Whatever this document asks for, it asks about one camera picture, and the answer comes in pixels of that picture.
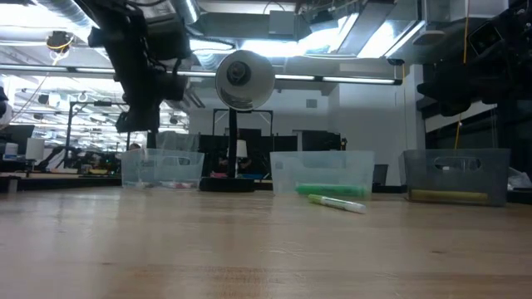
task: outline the clear plastic bin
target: clear plastic bin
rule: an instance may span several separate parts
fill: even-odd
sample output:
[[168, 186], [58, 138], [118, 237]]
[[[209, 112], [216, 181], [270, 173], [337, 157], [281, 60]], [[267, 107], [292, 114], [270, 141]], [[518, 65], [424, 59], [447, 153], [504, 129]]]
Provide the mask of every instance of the clear plastic bin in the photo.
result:
[[407, 150], [403, 163], [411, 201], [506, 204], [509, 149]]
[[302, 184], [352, 186], [367, 196], [372, 192], [373, 152], [274, 152], [270, 157], [275, 194], [295, 194]]
[[197, 189], [204, 154], [169, 149], [137, 149], [122, 154], [122, 186]]

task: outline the yellow cable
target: yellow cable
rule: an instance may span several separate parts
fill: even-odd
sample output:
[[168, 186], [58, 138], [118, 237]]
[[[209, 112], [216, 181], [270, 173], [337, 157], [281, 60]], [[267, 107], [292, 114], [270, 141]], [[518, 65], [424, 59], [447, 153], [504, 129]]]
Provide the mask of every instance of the yellow cable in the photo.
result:
[[72, 44], [72, 42], [74, 42], [74, 37], [71, 37], [70, 41], [68, 41], [68, 42], [67, 42], [66, 44], [64, 44], [64, 45], [60, 45], [60, 46], [57, 46], [57, 47], [51, 47], [51, 46], [48, 46], [48, 45], [47, 45], [47, 47], [48, 47], [48, 49], [50, 49], [50, 50], [62, 50], [63, 48], [70, 46], [70, 45]]
[[408, 150], [408, 123], [406, 120], [406, 86], [405, 85], [406, 80], [406, 68], [405, 64], [402, 64], [402, 99], [403, 99], [403, 107], [405, 109], [405, 142], [406, 142], [406, 149]]
[[[469, 31], [469, 12], [471, 8], [471, 0], [467, 0], [467, 14], [465, 16], [465, 30], [464, 30], [464, 64], [467, 63], [467, 33]], [[460, 138], [460, 123], [462, 120], [462, 114], [458, 115], [458, 123], [456, 123], [456, 139], [455, 150], [458, 148], [458, 139]]]

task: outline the black stand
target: black stand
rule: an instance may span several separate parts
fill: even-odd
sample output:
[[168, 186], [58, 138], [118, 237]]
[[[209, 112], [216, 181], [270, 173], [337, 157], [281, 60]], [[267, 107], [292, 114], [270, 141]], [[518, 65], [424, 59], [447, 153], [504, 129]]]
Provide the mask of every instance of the black stand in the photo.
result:
[[207, 192], [253, 192], [254, 180], [236, 178], [236, 110], [229, 109], [229, 157], [227, 178], [202, 178], [199, 190]]
[[157, 148], [157, 130], [148, 131], [148, 138], [146, 141], [147, 149], [156, 149]]

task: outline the yellow object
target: yellow object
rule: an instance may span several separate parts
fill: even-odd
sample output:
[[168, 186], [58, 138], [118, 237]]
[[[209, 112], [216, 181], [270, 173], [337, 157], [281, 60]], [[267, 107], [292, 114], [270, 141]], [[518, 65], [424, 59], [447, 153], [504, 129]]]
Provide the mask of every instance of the yellow object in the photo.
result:
[[107, 174], [106, 169], [89, 169], [90, 174]]
[[[471, 9], [471, 0], [467, 0], [467, 15], [465, 16], [465, 30], [464, 30], [464, 64], [467, 63], [467, 33], [469, 31], [469, 12]], [[455, 150], [458, 148], [458, 139], [460, 138], [460, 123], [462, 122], [462, 114], [458, 116], [458, 124], [456, 124], [456, 139]]]
[[489, 203], [488, 194], [459, 191], [431, 191], [413, 189], [410, 191], [410, 196], [408, 199], [411, 201], [433, 203]]

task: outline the wooden table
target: wooden table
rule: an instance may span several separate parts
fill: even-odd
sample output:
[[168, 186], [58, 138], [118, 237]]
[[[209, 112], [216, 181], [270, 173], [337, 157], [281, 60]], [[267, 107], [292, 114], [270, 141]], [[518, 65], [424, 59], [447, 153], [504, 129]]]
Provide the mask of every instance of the wooden table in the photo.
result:
[[532, 208], [78, 189], [0, 198], [0, 298], [532, 297]]

